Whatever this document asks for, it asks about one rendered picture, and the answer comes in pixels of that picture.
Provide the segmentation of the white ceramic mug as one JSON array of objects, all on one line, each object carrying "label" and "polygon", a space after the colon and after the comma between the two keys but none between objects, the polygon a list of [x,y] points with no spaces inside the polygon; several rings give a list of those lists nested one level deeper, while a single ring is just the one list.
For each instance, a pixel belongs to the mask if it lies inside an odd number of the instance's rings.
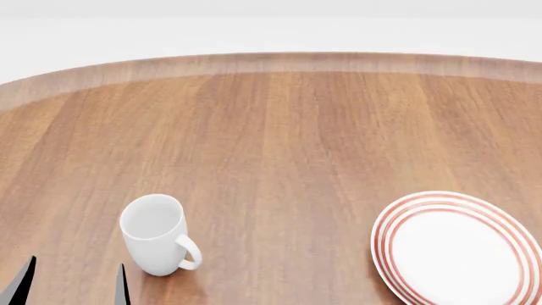
[{"label": "white ceramic mug", "polygon": [[119,226],[130,256],[150,275],[195,270],[202,263],[200,249],[188,236],[183,207],[174,197],[137,198],[124,208]]}]

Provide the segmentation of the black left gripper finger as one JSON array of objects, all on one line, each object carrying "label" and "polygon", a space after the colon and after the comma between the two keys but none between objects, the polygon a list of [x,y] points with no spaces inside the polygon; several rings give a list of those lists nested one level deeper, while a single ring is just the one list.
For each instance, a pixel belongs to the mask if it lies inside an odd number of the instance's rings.
[{"label": "black left gripper finger", "polygon": [[25,305],[36,270],[36,256],[30,256],[19,273],[0,294],[0,305]]},{"label": "black left gripper finger", "polygon": [[114,305],[131,305],[126,273],[122,263],[119,265],[116,277]]}]

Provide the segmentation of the white plate with red rings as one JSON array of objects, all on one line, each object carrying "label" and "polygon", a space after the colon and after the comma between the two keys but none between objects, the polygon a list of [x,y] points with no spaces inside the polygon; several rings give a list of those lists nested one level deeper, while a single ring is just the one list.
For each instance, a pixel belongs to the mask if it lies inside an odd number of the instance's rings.
[{"label": "white plate with red rings", "polygon": [[542,305],[542,247],[485,200],[450,191],[400,197],[369,241],[379,276],[406,305]]}]

